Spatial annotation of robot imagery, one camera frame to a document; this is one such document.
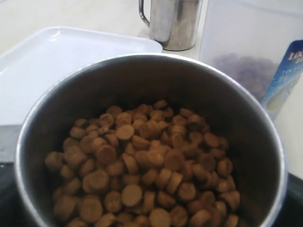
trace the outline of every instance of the stainless steel bowl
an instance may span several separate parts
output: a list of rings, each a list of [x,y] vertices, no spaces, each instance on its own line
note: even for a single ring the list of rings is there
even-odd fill
[[[241,192],[239,214],[253,226],[273,224],[287,174],[279,136],[259,103],[238,83],[201,62],[176,55],[130,54],[93,63],[46,92],[27,116],[15,171],[30,215],[54,227],[44,158],[60,149],[75,119],[99,116],[112,104],[133,107],[165,98],[203,114],[228,138]]]

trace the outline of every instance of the white tray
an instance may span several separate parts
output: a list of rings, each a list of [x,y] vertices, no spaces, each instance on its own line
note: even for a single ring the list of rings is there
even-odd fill
[[[50,27],[0,56],[0,125],[21,124],[35,101],[56,81],[91,62],[135,52],[162,52],[152,40]]]

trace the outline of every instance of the white countertop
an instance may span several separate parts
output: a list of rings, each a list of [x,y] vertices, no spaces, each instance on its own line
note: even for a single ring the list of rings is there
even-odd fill
[[[149,18],[150,1],[145,0]],[[183,52],[198,59],[207,0],[203,2],[197,42]],[[49,26],[72,26],[103,32],[148,37],[138,13],[138,0],[6,0],[0,1],[0,55],[34,32]],[[289,171],[303,179],[303,78],[275,120],[288,156]]]

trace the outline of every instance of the clear plastic container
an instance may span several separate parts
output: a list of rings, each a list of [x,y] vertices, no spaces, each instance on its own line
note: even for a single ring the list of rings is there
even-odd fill
[[[262,100],[288,46],[303,39],[303,0],[209,0],[199,60]]]

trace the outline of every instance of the blue label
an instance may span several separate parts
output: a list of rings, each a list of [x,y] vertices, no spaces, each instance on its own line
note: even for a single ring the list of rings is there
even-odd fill
[[[292,42],[284,55],[261,104],[275,119],[303,74],[303,40]]]

